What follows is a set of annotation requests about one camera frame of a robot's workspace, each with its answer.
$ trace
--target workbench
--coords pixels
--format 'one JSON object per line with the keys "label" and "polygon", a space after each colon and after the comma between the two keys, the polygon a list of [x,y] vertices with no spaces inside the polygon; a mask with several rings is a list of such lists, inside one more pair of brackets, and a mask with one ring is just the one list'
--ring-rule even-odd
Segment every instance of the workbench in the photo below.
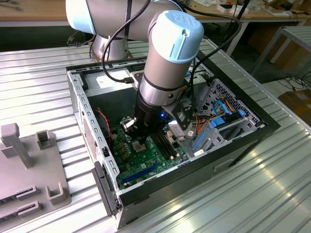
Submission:
{"label": "workbench", "polygon": [[[20,0],[19,2],[20,7],[23,8],[22,12],[16,11],[14,9],[0,7],[0,27],[69,25],[66,16],[65,0]],[[216,5],[206,7],[192,1],[190,6],[194,10],[201,12],[232,16],[232,14],[221,13],[219,10],[217,10]],[[202,23],[230,22],[229,19],[225,18],[207,17],[197,15],[192,12],[189,13],[195,16]],[[238,33],[238,35],[232,40],[226,52],[229,55],[232,54],[240,38],[245,32],[247,25],[250,22],[297,22],[298,26],[302,26],[310,17],[311,16],[307,16],[305,14],[298,14],[297,17],[296,16],[275,17],[270,13],[264,11],[263,9],[259,9],[255,13],[250,12],[247,14],[243,14],[241,18],[242,28]]]}
{"label": "workbench", "polygon": [[[148,44],[131,42],[134,57]],[[216,46],[203,40],[200,50]],[[93,179],[93,164],[75,120],[67,66],[90,62],[88,46],[0,53],[0,125],[20,136],[56,134],[72,202],[7,232],[116,231]],[[138,219],[119,232],[311,232],[311,128],[227,54],[211,60],[281,128],[234,167]]]}

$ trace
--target grey plastic holder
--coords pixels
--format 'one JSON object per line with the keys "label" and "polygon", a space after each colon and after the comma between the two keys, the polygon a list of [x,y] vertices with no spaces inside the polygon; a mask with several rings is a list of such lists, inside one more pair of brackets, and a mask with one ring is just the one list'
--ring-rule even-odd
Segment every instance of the grey plastic holder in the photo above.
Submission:
{"label": "grey plastic holder", "polygon": [[0,144],[0,232],[71,202],[55,134],[19,138],[17,124],[3,125]]}

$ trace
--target light blue joint cap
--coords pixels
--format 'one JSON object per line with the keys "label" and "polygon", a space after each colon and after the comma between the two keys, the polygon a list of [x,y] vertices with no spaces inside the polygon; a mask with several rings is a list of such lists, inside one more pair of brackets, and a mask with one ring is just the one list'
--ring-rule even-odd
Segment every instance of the light blue joint cap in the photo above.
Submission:
{"label": "light blue joint cap", "polygon": [[195,17],[180,11],[164,11],[152,30],[156,51],[173,63],[187,63],[199,51],[204,35],[202,24]]}
{"label": "light blue joint cap", "polygon": [[96,34],[86,0],[66,0],[66,15],[75,30]]}

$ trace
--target ventilation grille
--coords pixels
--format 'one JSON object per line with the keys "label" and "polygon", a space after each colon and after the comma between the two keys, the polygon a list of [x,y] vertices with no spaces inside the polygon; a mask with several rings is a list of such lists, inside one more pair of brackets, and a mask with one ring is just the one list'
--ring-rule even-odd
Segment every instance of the ventilation grille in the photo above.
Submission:
{"label": "ventilation grille", "polygon": [[91,131],[89,130],[89,126],[85,118],[83,118],[83,124],[84,124],[84,133],[85,133],[86,143],[88,144],[88,148],[90,150],[91,156],[94,158],[94,162],[95,162],[97,161],[95,140],[91,134]]}
{"label": "ventilation grille", "polygon": [[[237,101],[218,80],[215,80],[213,85],[211,86],[211,89],[207,95],[207,98],[203,100],[204,104],[202,108],[199,110],[199,113],[202,115],[210,115],[210,116],[213,115],[214,114],[214,111],[212,108],[213,101],[210,101],[210,100],[219,100],[221,98],[226,98],[234,109],[236,110],[242,109],[246,113],[246,116],[247,117],[251,116],[251,119],[255,123],[259,122],[259,118],[255,116],[253,113],[251,113],[239,101]],[[216,104],[215,106],[216,106],[217,111],[221,110],[219,104]]]}

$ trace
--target red wire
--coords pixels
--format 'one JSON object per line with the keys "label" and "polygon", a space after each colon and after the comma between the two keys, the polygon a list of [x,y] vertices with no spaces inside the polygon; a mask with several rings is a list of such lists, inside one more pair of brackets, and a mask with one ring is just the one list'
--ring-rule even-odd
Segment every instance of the red wire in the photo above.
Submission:
{"label": "red wire", "polygon": [[109,127],[108,120],[107,120],[107,118],[105,117],[105,115],[104,115],[101,111],[96,110],[96,112],[98,112],[100,115],[102,115],[102,116],[103,116],[103,118],[105,119],[106,123],[107,123],[107,127],[108,127],[108,135],[109,135],[109,147],[111,147],[110,127]]}

